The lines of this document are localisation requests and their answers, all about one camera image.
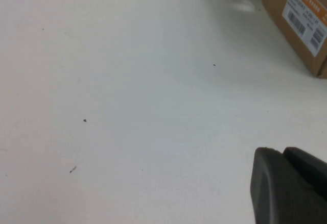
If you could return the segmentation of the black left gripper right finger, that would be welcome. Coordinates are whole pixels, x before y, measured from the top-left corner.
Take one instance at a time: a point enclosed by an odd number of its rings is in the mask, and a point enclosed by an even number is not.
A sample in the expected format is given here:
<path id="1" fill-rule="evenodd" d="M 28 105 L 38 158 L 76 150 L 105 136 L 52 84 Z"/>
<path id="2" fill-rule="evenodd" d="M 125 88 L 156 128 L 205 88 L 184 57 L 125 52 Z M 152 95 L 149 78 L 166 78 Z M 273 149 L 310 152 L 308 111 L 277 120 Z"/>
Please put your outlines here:
<path id="1" fill-rule="evenodd" d="M 285 148 L 283 155 L 314 191 L 326 200 L 326 162 L 297 147 Z"/>

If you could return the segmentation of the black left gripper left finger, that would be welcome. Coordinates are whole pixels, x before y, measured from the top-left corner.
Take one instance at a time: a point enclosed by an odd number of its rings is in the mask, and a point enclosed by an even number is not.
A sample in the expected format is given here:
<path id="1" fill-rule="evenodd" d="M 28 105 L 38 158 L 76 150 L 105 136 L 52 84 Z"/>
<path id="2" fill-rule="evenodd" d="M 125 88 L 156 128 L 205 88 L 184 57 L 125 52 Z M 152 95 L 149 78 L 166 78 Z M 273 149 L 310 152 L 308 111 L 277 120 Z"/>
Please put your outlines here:
<path id="1" fill-rule="evenodd" d="M 283 152 L 267 147 L 255 150 L 250 194 L 256 223 L 326 223 L 326 200 Z"/>

